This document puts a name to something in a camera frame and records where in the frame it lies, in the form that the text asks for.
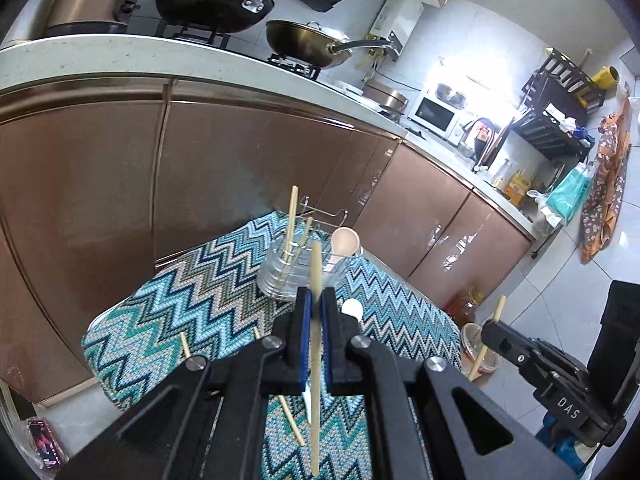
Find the pan handle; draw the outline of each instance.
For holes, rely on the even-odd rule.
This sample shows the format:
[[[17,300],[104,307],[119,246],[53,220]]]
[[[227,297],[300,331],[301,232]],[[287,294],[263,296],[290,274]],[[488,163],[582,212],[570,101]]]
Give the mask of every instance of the pan handle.
[[[348,41],[347,43],[330,43],[328,45],[329,52],[332,54],[338,54],[343,50],[349,50],[350,48],[361,48],[361,47],[378,47],[385,48],[391,47],[391,42],[387,40],[358,40],[358,41]]]

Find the chopstick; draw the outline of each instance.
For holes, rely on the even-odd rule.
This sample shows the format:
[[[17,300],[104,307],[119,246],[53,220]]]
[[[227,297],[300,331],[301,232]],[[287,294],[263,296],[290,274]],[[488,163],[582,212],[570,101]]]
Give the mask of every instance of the chopstick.
[[[184,352],[184,358],[188,359],[191,357],[191,350],[189,349],[189,344],[187,343],[187,337],[184,335],[184,332],[180,332],[180,343],[182,344],[182,351]]]
[[[498,300],[498,306],[495,308],[492,321],[500,320],[500,316],[502,315],[502,310],[504,309],[504,301],[506,299],[507,298],[505,296],[500,296],[500,299]],[[476,357],[474,365],[471,367],[471,371],[467,376],[470,381],[473,381],[476,378],[476,375],[478,374],[478,370],[480,369],[480,364],[482,363],[482,359],[484,359],[484,356],[486,355],[486,351],[487,351],[487,347],[486,345],[483,344],[482,348],[480,349],[480,352],[478,353],[478,357]]]
[[[254,337],[256,339],[260,339],[260,331],[255,326],[254,326]],[[289,421],[289,425],[293,430],[293,434],[296,436],[296,439],[298,440],[298,443],[300,444],[300,446],[304,447],[305,439],[302,438],[302,434],[298,429],[298,425],[296,424],[296,421],[293,419],[293,415],[291,414],[291,409],[287,403],[287,399],[285,399],[284,396],[279,395],[278,400],[282,405],[282,410],[284,411],[284,414],[287,416],[287,420]]]
[[[291,187],[291,197],[289,198],[289,221],[287,223],[287,233],[284,237],[284,261],[289,263],[291,257],[291,242],[293,241],[293,229],[296,227],[296,211],[298,209],[298,186]]]
[[[311,247],[311,474],[320,474],[320,295],[322,294],[322,248]]]

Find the clear glass container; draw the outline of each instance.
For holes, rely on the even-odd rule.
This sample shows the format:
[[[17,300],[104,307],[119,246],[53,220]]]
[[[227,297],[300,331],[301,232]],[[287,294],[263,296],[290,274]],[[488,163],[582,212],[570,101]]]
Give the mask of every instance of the clear glass container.
[[[270,298],[281,301],[296,299],[299,286],[309,286],[311,279],[311,240],[318,240],[318,234],[313,234],[308,240],[302,239],[302,234],[294,234],[289,250],[284,247],[284,235],[276,238],[267,255],[260,265],[257,276],[258,288]],[[351,261],[362,254],[346,256],[333,267],[327,265],[331,258],[331,243],[321,241],[322,246],[322,285],[337,288],[345,278]]]

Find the zigzag patterned fabric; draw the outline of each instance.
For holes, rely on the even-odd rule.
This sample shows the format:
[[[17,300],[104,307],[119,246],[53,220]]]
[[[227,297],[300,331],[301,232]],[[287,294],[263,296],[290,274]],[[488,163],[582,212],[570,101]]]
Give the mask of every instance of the zigzag patterned fabric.
[[[180,332],[193,354],[217,359],[268,334],[273,319],[292,303],[267,298],[256,275],[271,241],[286,228],[273,212],[184,254],[159,272],[84,336],[87,361],[105,394],[126,409],[184,356]],[[405,357],[440,355],[460,368],[456,326],[446,314],[364,259],[356,258],[338,302],[357,298],[365,308],[362,332]],[[362,397],[332,397],[324,383],[321,404],[321,476],[369,480],[371,468]],[[301,397],[287,397],[308,441]],[[262,461],[264,480],[311,479],[308,446],[300,447],[277,399],[269,403]]]

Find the yellow container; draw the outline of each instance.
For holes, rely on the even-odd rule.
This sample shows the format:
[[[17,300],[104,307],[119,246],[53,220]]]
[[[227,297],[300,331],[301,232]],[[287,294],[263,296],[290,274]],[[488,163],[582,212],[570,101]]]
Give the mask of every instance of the yellow container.
[[[596,75],[591,76],[591,79],[603,90],[609,90],[620,82],[620,74],[614,66],[603,66]]]
[[[522,171],[519,171],[511,177],[509,185],[504,192],[508,195],[509,202],[514,206],[519,206],[530,187],[531,181],[522,175]]]

